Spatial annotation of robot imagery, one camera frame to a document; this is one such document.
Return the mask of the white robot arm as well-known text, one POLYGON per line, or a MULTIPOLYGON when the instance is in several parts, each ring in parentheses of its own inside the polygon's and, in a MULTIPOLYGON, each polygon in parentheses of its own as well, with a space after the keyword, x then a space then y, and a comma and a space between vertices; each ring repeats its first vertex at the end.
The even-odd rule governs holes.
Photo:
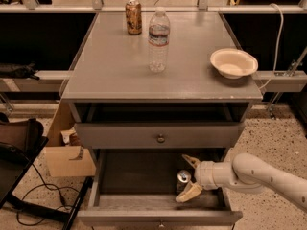
POLYGON ((195 181, 187 180, 176 202, 189 201, 203 190, 220 187, 245 194, 259 194, 267 187, 307 212, 307 180, 283 172, 257 156, 240 153, 230 162, 200 161, 187 154, 182 157, 194 168, 195 181))

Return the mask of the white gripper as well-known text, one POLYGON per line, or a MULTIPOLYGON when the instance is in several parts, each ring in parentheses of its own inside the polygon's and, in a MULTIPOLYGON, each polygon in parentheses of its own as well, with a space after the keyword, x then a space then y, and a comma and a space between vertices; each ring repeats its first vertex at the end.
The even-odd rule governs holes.
POLYGON ((215 190, 223 185, 223 166, 213 161, 200 161, 196 157, 187 154, 182 155, 183 159, 195 169, 194 177, 197 182, 189 181, 184 190, 176 197, 176 202, 183 203, 198 196, 202 188, 215 190))

